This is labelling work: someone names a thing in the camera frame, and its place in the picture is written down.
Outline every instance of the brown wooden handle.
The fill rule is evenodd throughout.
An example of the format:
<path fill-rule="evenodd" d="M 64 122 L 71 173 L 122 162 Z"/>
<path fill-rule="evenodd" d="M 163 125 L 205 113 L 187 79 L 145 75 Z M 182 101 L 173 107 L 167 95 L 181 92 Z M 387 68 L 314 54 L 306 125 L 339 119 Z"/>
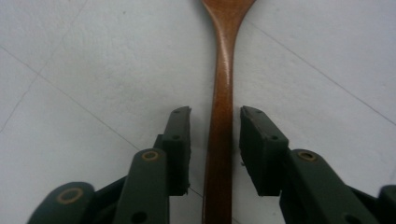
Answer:
<path fill-rule="evenodd" d="M 232 222 L 233 49 L 254 0 L 204 0 L 216 29 L 217 64 L 205 166 L 203 223 Z"/>

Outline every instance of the wooden utensil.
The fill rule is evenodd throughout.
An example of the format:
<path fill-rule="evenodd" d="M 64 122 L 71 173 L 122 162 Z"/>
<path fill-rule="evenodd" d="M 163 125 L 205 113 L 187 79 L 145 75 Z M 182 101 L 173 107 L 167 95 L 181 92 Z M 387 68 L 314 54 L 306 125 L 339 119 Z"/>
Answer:
<path fill-rule="evenodd" d="M 255 0 L 203 0 L 216 29 L 217 64 L 205 166 L 203 223 L 232 222 L 233 49 Z"/>

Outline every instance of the wooden spoon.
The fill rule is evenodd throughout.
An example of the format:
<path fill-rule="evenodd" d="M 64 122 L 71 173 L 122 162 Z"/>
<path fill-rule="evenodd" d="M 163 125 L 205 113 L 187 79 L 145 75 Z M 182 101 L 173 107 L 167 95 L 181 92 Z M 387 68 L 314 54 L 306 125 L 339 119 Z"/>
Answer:
<path fill-rule="evenodd" d="M 206 155 L 203 223 L 232 222 L 233 49 L 255 0 L 203 0 L 216 28 L 217 64 Z"/>

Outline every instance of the white surface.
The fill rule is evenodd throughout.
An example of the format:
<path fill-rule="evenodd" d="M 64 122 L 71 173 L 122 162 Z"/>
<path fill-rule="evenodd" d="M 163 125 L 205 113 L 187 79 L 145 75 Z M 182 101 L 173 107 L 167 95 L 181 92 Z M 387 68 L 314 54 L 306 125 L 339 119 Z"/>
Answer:
<path fill-rule="evenodd" d="M 169 113 L 191 111 L 191 188 L 172 223 L 200 223 L 215 66 L 199 1 L 1 1 L 0 223 L 23 223 L 54 188 L 126 174 Z M 376 195 L 396 184 L 392 1 L 258 1 L 234 63 L 234 223 L 282 223 L 256 196 L 237 141 L 239 107 L 265 111 L 291 148 L 322 155 Z"/>

